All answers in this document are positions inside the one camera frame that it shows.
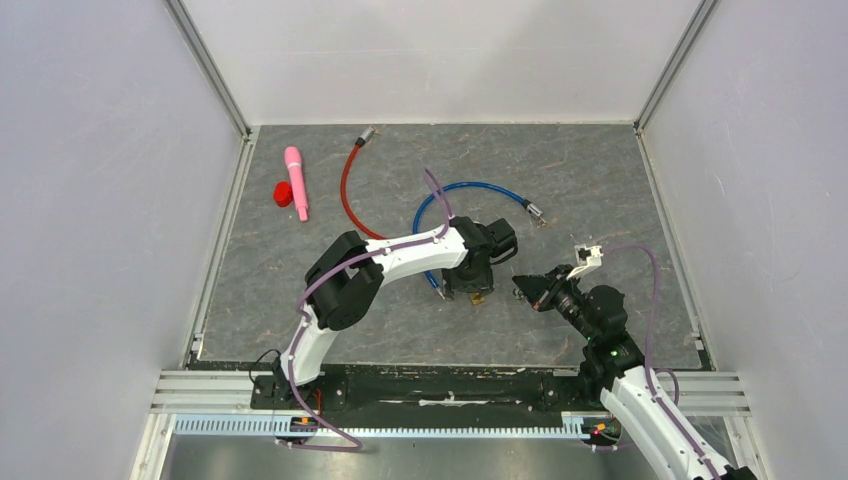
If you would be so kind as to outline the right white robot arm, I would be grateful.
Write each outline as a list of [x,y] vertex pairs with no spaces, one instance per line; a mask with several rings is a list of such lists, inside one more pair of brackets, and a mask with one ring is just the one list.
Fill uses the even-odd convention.
[[555,311],[586,340],[577,392],[591,408],[604,407],[661,479],[754,479],[712,447],[660,386],[642,349],[626,329],[625,295],[597,285],[587,292],[573,267],[516,275],[517,294],[537,312]]

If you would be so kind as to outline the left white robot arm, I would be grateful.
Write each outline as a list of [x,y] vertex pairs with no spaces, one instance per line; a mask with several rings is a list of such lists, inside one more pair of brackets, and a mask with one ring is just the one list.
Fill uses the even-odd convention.
[[439,270],[446,296],[487,295],[494,266],[517,252],[516,232],[505,219],[483,225],[454,216],[432,230],[386,240],[343,233],[305,275],[295,302],[299,322],[272,368],[276,396],[291,408],[307,405],[338,334],[362,320],[388,284]]

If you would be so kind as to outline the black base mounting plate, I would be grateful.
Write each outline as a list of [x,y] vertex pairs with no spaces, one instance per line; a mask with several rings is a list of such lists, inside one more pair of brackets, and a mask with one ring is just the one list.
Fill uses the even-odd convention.
[[578,370],[551,368],[326,364],[295,389],[248,373],[250,407],[297,410],[301,400],[339,427],[553,427],[561,413],[600,411]]

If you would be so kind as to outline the red round cap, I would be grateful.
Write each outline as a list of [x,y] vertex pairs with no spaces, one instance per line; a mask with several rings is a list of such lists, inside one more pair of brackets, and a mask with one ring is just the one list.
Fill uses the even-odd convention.
[[292,186],[286,181],[277,183],[272,193],[272,199],[278,207],[288,207],[294,201]]

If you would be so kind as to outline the pink cylindrical tube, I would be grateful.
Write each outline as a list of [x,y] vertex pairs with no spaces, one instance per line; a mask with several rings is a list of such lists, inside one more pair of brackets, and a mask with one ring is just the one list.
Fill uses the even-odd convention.
[[309,205],[303,173],[303,159],[297,147],[289,146],[284,151],[284,162],[289,175],[293,201],[301,222],[309,220]]

